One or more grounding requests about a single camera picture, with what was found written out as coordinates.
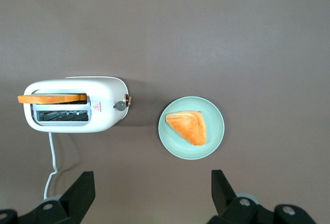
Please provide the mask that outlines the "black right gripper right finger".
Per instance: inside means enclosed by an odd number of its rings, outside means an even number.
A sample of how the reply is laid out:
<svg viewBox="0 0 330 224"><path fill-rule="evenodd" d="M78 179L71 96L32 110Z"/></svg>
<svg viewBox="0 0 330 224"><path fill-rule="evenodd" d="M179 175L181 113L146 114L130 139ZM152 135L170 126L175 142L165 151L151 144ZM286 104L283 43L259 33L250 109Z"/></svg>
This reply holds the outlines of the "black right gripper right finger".
<svg viewBox="0 0 330 224"><path fill-rule="evenodd" d="M237 196L221 170L211 171L211 196L217 215L209 223L315 223L296 205L279 204L267 210L247 196Z"/></svg>

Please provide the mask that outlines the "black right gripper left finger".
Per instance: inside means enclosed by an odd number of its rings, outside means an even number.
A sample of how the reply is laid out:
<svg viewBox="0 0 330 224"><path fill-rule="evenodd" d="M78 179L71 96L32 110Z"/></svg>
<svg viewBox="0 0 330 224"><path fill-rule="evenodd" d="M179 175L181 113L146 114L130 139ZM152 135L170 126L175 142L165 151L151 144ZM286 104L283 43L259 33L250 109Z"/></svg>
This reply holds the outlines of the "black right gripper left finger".
<svg viewBox="0 0 330 224"><path fill-rule="evenodd" d="M85 171L59 199L46 200L25 215L1 210L1 223L81 223L94 199L94 173Z"/></svg>

